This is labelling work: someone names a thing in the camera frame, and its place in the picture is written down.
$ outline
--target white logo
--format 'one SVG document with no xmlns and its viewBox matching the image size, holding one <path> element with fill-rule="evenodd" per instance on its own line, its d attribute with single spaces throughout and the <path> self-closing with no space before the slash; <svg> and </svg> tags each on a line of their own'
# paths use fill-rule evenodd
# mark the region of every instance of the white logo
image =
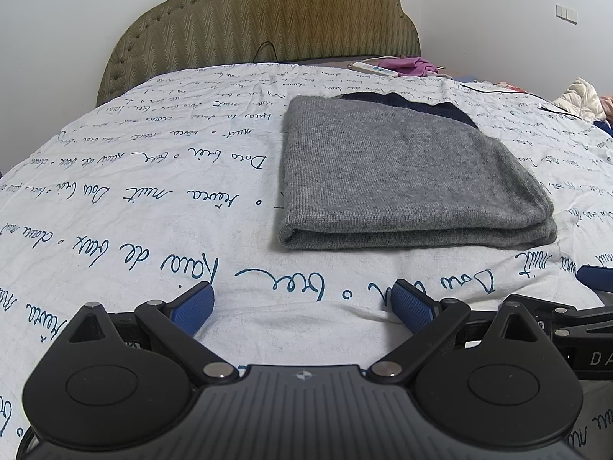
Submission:
<svg viewBox="0 0 613 460">
<path fill-rule="evenodd" d="M 300 380 L 302 380 L 303 382 L 306 380 L 309 380 L 313 376 L 313 374 L 308 370 L 301 370 L 298 373 L 295 373 L 294 375 Z"/>
</svg>

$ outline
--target gray sweater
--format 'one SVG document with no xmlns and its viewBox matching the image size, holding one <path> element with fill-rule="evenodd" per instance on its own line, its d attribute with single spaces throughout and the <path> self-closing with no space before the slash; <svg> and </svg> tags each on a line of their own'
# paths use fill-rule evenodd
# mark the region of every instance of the gray sweater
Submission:
<svg viewBox="0 0 613 460">
<path fill-rule="evenodd" d="M 545 190 L 501 142 L 464 123 L 296 97 L 284 124 L 286 248 L 526 248 L 556 239 Z"/>
</svg>

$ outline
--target mattress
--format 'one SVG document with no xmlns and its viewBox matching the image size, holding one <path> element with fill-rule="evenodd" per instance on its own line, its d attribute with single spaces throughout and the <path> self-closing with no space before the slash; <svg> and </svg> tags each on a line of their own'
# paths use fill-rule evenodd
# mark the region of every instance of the mattress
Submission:
<svg viewBox="0 0 613 460">
<path fill-rule="evenodd" d="M 525 251 L 284 250 L 287 105 L 356 91 L 464 110 L 547 190 L 558 240 Z M 410 336 L 388 303 L 398 278 L 479 310 L 513 292 L 600 306 L 574 274 L 613 265 L 613 139 L 534 96 L 497 91 L 330 67 L 219 66 L 158 76 L 70 123 L 0 181 L 0 458 L 14 456 L 28 427 L 23 383 L 88 301 L 130 311 L 210 281 L 215 310 L 196 338 L 240 368 L 368 367 Z M 571 435 L 584 449 L 610 436 L 591 420 L 609 413 L 610 388 L 589 388 L 601 394 Z"/>
</svg>

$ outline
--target purple fabric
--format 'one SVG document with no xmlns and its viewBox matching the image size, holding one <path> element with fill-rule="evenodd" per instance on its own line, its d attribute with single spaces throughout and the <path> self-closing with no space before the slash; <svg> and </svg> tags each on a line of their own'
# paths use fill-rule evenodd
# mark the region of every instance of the purple fabric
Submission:
<svg viewBox="0 0 613 460">
<path fill-rule="evenodd" d="M 427 72 L 438 72 L 438 67 L 421 57 L 409 57 L 407 59 L 383 59 L 379 67 L 396 71 L 398 76 L 425 76 Z"/>
</svg>

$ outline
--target metal screw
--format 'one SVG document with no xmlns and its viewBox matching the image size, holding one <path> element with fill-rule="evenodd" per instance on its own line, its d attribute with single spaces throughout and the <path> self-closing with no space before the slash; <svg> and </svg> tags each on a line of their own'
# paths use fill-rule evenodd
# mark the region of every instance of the metal screw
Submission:
<svg viewBox="0 0 613 460">
<path fill-rule="evenodd" d="M 381 377 L 393 377 L 402 371 L 402 367 L 395 361 L 378 361 L 370 368 Z"/>
<path fill-rule="evenodd" d="M 234 371 L 234 367 L 225 361 L 216 361 L 206 365 L 202 371 L 209 377 L 223 378 L 230 376 Z"/>
</svg>

